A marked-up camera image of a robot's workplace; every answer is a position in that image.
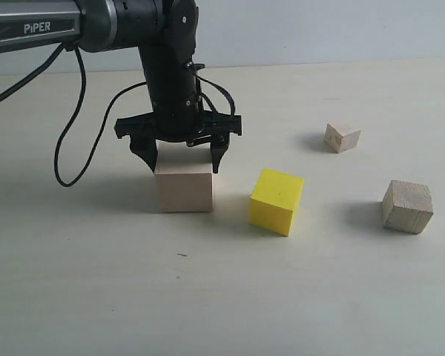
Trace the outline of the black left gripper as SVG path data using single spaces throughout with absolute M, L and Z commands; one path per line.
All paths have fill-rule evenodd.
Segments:
M 179 112 L 152 111 L 118 119 L 114 130 L 118 138 L 129 138 L 131 152 L 143 160 L 152 173 L 158 158 L 156 142 L 193 142 L 209 136 L 212 173 L 218 174 L 230 146 L 230 136 L 226 134 L 242 134 L 242 117 L 197 108 Z

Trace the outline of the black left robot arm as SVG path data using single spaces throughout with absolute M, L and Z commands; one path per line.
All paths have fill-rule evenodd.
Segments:
M 199 8 L 195 1 L 0 1 L 0 53 L 53 45 L 45 62 L 0 93 L 0 102 L 45 71 L 63 51 L 102 53 L 136 48 L 150 113 L 118 119 L 119 138 L 150 169 L 159 142 L 209 144 L 217 171 L 232 134 L 235 110 L 220 113 L 203 93 L 202 65 L 194 62 Z

